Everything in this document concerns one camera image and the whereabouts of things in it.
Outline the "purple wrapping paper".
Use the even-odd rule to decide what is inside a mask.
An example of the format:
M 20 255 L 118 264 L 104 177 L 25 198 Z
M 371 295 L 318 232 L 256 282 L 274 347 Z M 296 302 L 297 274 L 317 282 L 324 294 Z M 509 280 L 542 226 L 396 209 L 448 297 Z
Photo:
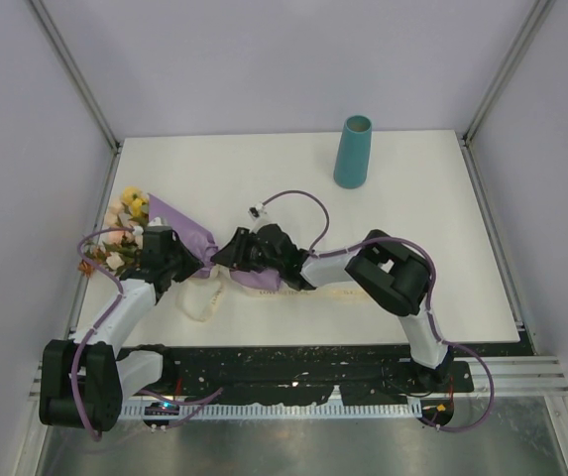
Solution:
M 205 280 L 214 277 L 214 264 L 211 258 L 219 248 L 208 229 L 153 194 L 149 195 L 149 217 L 161 218 L 177 232 L 180 241 L 189 252 L 203 263 L 203 268 L 193 275 L 195 278 Z M 279 273 L 272 270 L 230 271 L 229 274 L 232 281 L 254 290 L 276 292 L 282 284 Z

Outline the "cream printed ribbon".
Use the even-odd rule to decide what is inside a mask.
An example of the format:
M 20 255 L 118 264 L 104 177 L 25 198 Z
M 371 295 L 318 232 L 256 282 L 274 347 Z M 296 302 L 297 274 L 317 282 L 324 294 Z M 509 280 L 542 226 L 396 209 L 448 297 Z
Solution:
M 183 316 L 205 322 L 213 317 L 225 293 L 235 285 L 243 294 L 252 298 L 317 296 L 352 302 L 369 300 L 361 289 L 329 286 L 316 291 L 295 291 L 274 271 L 245 273 L 215 266 L 207 278 L 189 278 L 180 286 L 175 307 Z

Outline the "artificial flower bunch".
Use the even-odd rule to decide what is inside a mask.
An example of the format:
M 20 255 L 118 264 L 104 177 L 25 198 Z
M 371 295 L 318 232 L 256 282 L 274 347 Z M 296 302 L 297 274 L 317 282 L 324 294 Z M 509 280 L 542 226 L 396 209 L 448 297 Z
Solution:
M 135 186 L 123 189 L 107 207 L 103 228 L 80 242 L 77 269 L 86 278 L 105 270 L 120 277 L 132 268 L 143 247 L 142 229 L 150 222 L 150 196 Z

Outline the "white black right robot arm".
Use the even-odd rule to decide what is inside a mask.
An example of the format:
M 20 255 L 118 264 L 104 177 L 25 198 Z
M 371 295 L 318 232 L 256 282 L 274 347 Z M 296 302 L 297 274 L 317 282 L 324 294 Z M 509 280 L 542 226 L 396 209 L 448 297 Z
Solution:
M 450 379 L 453 352 L 435 329 L 434 266 L 416 245 L 375 229 L 349 248 L 314 254 L 297 247 L 275 223 L 236 230 L 212 262 L 233 272 L 273 272 L 297 292 L 354 282 L 398 318 L 407 337 L 416 383 L 436 391 Z

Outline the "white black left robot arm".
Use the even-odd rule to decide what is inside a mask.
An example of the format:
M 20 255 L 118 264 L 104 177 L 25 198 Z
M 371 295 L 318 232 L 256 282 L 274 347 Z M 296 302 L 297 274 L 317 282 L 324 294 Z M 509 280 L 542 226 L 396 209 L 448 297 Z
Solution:
M 98 439 L 118 420 L 123 403 L 149 387 L 171 392 L 178 370 L 162 344 L 121 352 L 139 321 L 177 283 L 203 267 L 169 226 L 144 229 L 135 264 L 116 278 L 117 291 L 84 330 L 53 339 L 42 357 L 39 418 L 49 426 L 81 428 Z

